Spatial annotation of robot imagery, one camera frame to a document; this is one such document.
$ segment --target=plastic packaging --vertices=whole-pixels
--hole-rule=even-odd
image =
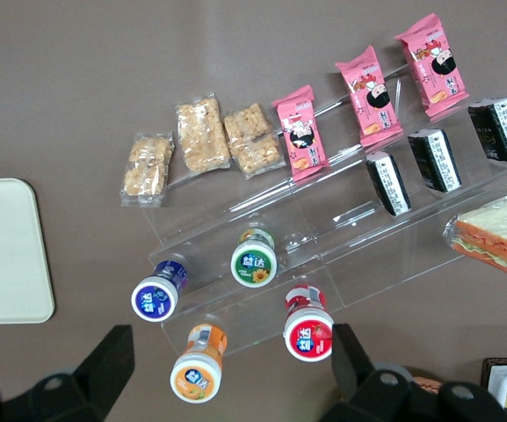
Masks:
[[[423,129],[408,136],[425,184],[442,193],[458,189],[462,183],[453,151],[443,129]]]
[[[507,196],[456,215],[444,234],[456,251],[507,273]]]
[[[383,151],[373,152],[366,156],[366,168],[376,194],[391,215],[397,216],[411,210],[402,176],[392,156]]]
[[[279,138],[273,133],[259,104],[227,115],[224,126],[228,133],[229,151],[245,178],[286,164]]]
[[[295,182],[328,165],[322,138],[315,125],[314,92],[309,85],[272,102],[280,117]]]
[[[231,271],[246,287],[269,284],[277,273],[277,255],[271,234],[263,229],[244,231],[232,254]]]
[[[473,103],[467,112],[486,157],[507,161],[507,97],[485,98]]]
[[[138,134],[130,150],[120,190],[121,205],[159,207],[167,186],[173,134]]]
[[[335,63],[349,89],[360,126],[360,143],[370,147],[403,129],[387,94],[384,75],[373,46],[355,60]]]
[[[468,97],[445,30],[432,13],[395,37],[411,68],[428,116],[432,117]]]
[[[222,356],[228,347],[226,334],[211,324],[194,327],[185,352],[171,371],[171,388],[187,403],[204,403],[216,396],[221,384]]]
[[[194,174],[227,169],[230,157],[220,108],[214,94],[177,107],[179,143]]]
[[[333,318],[325,309],[319,288],[300,284],[286,295],[288,318],[283,337],[286,348],[299,360],[317,362],[331,355]]]
[[[132,293],[131,303],[138,317],[159,323],[173,314],[179,293],[186,286],[187,272],[177,261],[157,264],[153,274],[138,284]]]

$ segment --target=black and white package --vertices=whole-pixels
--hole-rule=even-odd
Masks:
[[[423,129],[408,136],[425,184],[436,191],[448,193],[462,183],[456,169],[453,151],[443,129]]]
[[[507,161],[507,97],[485,98],[467,112],[487,158]]]
[[[391,215],[397,216],[411,210],[408,194],[392,156],[383,151],[373,152],[366,156],[366,167],[376,194]]]

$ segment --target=sunflower graphic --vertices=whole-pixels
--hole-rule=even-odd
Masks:
[[[269,272],[267,270],[255,270],[253,274],[251,275],[253,277],[254,283],[260,283],[262,281],[265,281],[269,278]]]

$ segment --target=cartoon character print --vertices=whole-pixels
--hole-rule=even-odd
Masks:
[[[384,108],[390,102],[385,84],[377,84],[375,75],[363,75],[353,84],[355,91],[369,90],[366,100],[375,109]]]
[[[442,44],[438,40],[425,43],[425,48],[419,48],[413,57],[416,62],[426,57],[433,57],[431,66],[437,75],[448,75],[456,69],[453,52],[450,51],[450,48],[443,50]]]
[[[304,122],[301,120],[301,115],[296,114],[284,119],[283,123],[284,130],[290,134],[290,142],[294,147],[305,149],[315,142],[314,129],[312,128],[313,120],[310,119]]]

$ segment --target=bread slice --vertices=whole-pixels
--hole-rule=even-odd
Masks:
[[[455,226],[456,251],[507,273],[507,196],[460,215]]]

